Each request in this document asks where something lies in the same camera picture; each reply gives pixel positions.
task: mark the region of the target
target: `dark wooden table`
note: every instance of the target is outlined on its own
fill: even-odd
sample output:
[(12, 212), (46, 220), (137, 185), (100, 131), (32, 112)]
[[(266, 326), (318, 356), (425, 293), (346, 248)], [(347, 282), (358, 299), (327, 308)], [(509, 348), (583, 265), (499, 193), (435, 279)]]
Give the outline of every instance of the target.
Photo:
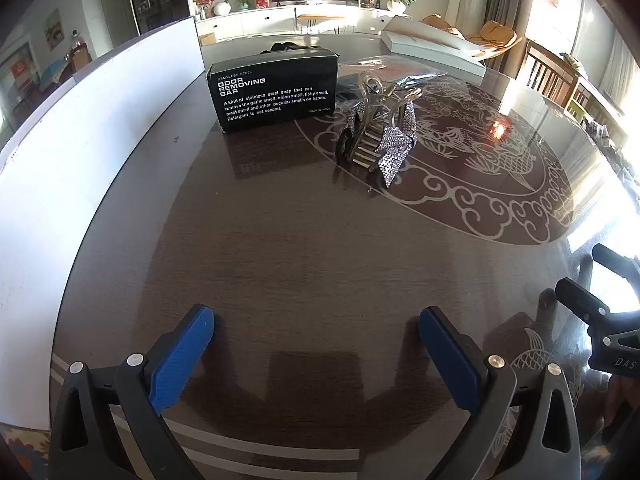
[[(342, 60), (363, 57), (336, 38)], [(410, 167), (386, 191), (328, 155), (344, 114), (226, 136), (197, 79), (82, 242), (54, 341), (53, 409), (70, 362), (117, 364), (204, 303), (214, 338), (165, 417), (206, 478), (423, 479), (466, 421), (417, 339), (415, 317), (437, 304), (486, 353), (559, 362), (586, 442), (606, 378), (586, 367), (585, 326), (550, 288), (582, 272), (612, 307), (637, 308), (626, 282), (585, 257), (598, 241), (635, 253), (633, 207), (540, 95), (491, 71), (480, 88), (433, 85)], [(481, 135), (498, 108), (511, 120), (500, 145)], [(545, 212), (531, 205), (545, 196)]]

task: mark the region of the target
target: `rhinestone decoration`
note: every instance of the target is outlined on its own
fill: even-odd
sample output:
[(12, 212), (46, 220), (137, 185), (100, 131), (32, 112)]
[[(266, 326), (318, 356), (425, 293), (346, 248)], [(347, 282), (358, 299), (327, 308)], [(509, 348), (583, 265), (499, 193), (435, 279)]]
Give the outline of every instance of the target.
[(347, 126), (351, 129), (351, 135), (356, 135), (356, 115), (358, 116), (360, 123), (362, 123), (362, 119), (364, 117), (364, 111), (367, 107), (364, 99), (358, 103), (356, 107), (351, 109), (349, 112), (349, 117), (347, 118)]
[[(358, 85), (363, 98), (348, 111), (346, 127), (335, 143), (335, 157), (341, 163), (353, 162), (369, 171), (380, 168), (389, 187), (416, 145), (412, 101), (421, 90), (401, 89), (396, 83), (385, 85), (373, 72), (366, 71), (358, 76)], [(400, 117), (401, 124), (396, 126)]]
[(402, 118), (402, 131), (408, 135), (413, 134), (415, 137), (416, 123), (415, 123), (415, 108), (414, 102), (408, 102), (404, 107), (404, 118)]
[(413, 129), (403, 132), (396, 126), (385, 126), (383, 130), (382, 140), (376, 149), (377, 152), (385, 152), (377, 161), (377, 165), (380, 168), (382, 177), (385, 181), (385, 186), (391, 186), (391, 183), (398, 174), (400, 166), (404, 162), (406, 156), (415, 147), (417, 137), (415, 135), (415, 113), (412, 103), (406, 105), (411, 111), (406, 110), (405, 119), (407, 115), (413, 115)]
[(378, 159), (377, 165), (385, 180), (385, 186), (391, 186), (396, 174), (398, 174), (400, 166), (413, 147), (413, 144), (394, 146), (386, 150), (385, 154)]

